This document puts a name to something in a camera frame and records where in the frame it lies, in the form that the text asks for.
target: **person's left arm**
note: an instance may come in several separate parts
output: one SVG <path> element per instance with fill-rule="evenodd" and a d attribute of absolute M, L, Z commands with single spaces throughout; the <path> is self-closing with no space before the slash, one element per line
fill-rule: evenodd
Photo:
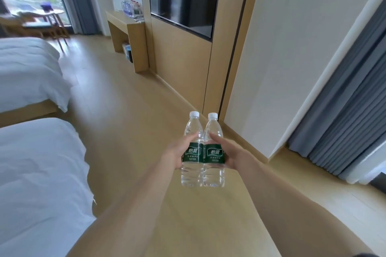
<path fill-rule="evenodd" d="M 197 136 L 184 136 L 171 143 L 136 186 L 108 207 L 83 233 L 67 257 L 142 256 L 173 171 L 181 167 L 182 154 Z"/>

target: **white bottle cap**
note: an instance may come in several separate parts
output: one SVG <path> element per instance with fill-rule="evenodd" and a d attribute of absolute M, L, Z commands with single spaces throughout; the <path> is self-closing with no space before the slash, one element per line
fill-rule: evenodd
<path fill-rule="evenodd" d="M 208 119 L 216 119 L 217 120 L 217 113 L 209 113 L 208 114 Z"/>
<path fill-rule="evenodd" d="M 193 116 L 199 117 L 199 116 L 200 116 L 200 113 L 197 112 L 197 111 L 191 111 L 191 112 L 189 113 L 189 117 L 192 118 Z"/>

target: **mattress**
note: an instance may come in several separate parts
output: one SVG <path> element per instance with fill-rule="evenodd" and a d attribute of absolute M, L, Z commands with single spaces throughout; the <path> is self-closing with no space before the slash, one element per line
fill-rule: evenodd
<path fill-rule="evenodd" d="M 59 52 L 39 38 L 0 39 L 0 113 L 50 99 L 67 111 L 71 85 Z"/>
<path fill-rule="evenodd" d="M 65 256 L 95 217 L 85 147 L 44 118 L 0 128 L 0 256 Z"/>

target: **hand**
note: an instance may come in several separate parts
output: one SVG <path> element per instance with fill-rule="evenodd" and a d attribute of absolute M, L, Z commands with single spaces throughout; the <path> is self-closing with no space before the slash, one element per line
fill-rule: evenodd
<path fill-rule="evenodd" d="M 172 162 L 175 169 L 180 169 L 182 166 L 182 155 L 188 149 L 189 143 L 193 142 L 197 137 L 198 131 L 194 134 L 186 135 L 176 141 L 173 141 L 164 150 L 161 158 Z"/>
<path fill-rule="evenodd" d="M 209 136 L 214 142 L 221 144 L 222 150 L 225 152 L 225 166 L 237 170 L 237 162 L 248 152 L 233 140 L 219 137 L 214 133 L 209 133 Z"/>

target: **purple object on table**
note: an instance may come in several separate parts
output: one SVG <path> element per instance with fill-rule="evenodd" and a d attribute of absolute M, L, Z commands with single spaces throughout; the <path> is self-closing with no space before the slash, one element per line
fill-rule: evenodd
<path fill-rule="evenodd" d="M 41 6 L 41 8 L 43 9 L 44 12 L 53 11 L 51 3 L 49 3 L 49 2 L 43 2 L 40 6 Z"/>

